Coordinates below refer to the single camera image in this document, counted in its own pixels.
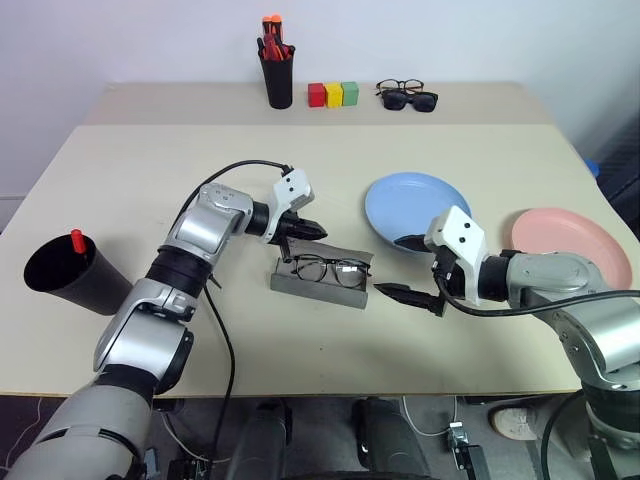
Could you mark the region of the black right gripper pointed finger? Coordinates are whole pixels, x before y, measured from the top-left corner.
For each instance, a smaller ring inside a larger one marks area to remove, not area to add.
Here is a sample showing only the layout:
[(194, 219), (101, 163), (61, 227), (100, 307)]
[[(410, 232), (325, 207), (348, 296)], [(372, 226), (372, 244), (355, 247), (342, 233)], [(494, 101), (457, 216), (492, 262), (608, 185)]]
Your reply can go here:
[(374, 287), (383, 295), (404, 305), (421, 308), (429, 311), (436, 309), (436, 297), (413, 290), (408, 285), (398, 283), (376, 283)]
[(425, 235), (406, 235), (394, 241), (394, 244), (400, 248), (413, 251), (430, 253), (430, 247), (425, 243)]

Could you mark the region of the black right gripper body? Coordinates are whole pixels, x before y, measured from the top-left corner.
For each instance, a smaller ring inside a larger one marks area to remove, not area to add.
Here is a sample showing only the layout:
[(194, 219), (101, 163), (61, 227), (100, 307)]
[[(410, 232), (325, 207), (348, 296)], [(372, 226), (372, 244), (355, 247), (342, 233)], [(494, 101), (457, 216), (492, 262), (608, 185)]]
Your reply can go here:
[(462, 267), (457, 263), (458, 257), (449, 248), (433, 248), (432, 253), (435, 259), (431, 271), (439, 293), (430, 297), (426, 309), (438, 317), (444, 316), (446, 305), (469, 315), (474, 314), (474, 308), (460, 303), (466, 298), (466, 279)]

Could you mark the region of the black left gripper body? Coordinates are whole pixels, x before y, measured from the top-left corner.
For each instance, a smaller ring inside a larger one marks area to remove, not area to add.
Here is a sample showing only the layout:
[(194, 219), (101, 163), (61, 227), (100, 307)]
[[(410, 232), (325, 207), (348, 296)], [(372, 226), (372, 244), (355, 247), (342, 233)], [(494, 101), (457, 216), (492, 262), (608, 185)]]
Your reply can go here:
[(307, 237), (307, 221), (296, 212), (286, 210), (277, 222), (272, 244), (280, 246), (287, 238), (305, 240)]

